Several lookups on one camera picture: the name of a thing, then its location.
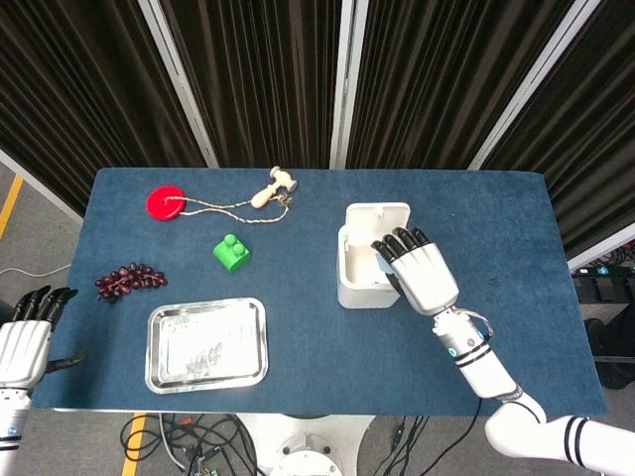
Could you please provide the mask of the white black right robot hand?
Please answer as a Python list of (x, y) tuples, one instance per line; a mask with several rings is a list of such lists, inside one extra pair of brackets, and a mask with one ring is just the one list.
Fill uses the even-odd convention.
[(422, 315), (451, 308), (459, 294), (436, 243), (417, 227), (397, 227), (371, 244), (388, 282)]

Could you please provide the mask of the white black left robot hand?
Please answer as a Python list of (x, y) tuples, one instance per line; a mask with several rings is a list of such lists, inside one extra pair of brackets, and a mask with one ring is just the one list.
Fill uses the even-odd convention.
[(52, 338), (78, 290), (44, 286), (23, 295), (1, 323), (1, 391), (31, 392), (43, 377), (83, 361), (88, 352), (49, 359)]

